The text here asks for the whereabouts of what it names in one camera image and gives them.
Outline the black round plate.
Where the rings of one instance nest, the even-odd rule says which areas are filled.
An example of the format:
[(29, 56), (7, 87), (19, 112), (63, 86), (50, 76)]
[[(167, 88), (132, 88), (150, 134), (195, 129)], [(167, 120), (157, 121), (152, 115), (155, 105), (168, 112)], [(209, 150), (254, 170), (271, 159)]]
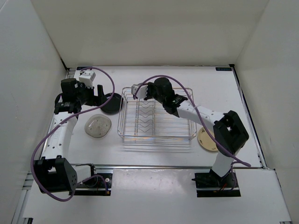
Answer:
[(118, 94), (114, 93), (112, 99), (101, 108), (101, 110), (108, 115), (114, 115), (120, 112), (123, 107), (123, 97)]

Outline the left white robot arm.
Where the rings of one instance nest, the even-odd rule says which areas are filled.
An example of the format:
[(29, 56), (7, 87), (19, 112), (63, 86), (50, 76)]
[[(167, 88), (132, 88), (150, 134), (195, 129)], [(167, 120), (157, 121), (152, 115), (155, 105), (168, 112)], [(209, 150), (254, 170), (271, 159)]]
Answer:
[(104, 103), (103, 89), (98, 85), (94, 94), (91, 78), (68, 78), (61, 81), (61, 93), (54, 103), (54, 121), (51, 135), (41, 158), (33, 161), (33, 170), (42, 193), (73, 192), (78, 183), (75, 168), (67, 161), (73, 129), (82, 106), (100, 106)]

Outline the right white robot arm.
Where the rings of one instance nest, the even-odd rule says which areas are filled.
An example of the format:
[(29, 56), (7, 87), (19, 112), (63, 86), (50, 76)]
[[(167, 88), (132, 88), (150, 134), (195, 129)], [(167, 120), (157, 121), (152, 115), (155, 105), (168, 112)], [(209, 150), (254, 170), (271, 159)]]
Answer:
[(182, 96), (175, 93), (166, 77), (159, 77), (142, 87), (132, 88), (132, 93), (144, 100), (154, 99), (162, 104), (168, 114), (188, 119), (204, 127), (218, 148), (216, 160), (209, 172), (210, 182), (214, 186), (219, 187), (226, 182), (234, 164), (251, 166), (236, 157), (249, 139), (249, 134), (235, 111), (216, 112), (196, 105), (189, 94)]

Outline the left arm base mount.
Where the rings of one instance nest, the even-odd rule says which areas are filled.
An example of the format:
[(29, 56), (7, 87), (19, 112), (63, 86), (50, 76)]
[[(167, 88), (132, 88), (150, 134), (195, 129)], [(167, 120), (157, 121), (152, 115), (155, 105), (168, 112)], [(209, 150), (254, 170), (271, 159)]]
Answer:
[(75, 190), (75, 196), (111, 196), (113, 171), (112, 170), (97, 170), (96, 175), (103, 177), (94, 177), (82, 184), (79, 184)]

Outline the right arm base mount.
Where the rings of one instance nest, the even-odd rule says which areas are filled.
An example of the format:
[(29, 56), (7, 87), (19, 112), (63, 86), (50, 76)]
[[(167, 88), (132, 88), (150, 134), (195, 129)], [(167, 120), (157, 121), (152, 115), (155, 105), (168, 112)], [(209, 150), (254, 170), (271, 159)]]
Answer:
[(228, 172), (224, 177), (217, 177), (212, 172), (195, 173), (192, 181), (196, 184), (198, 198), (241, 197), (235, 172)]

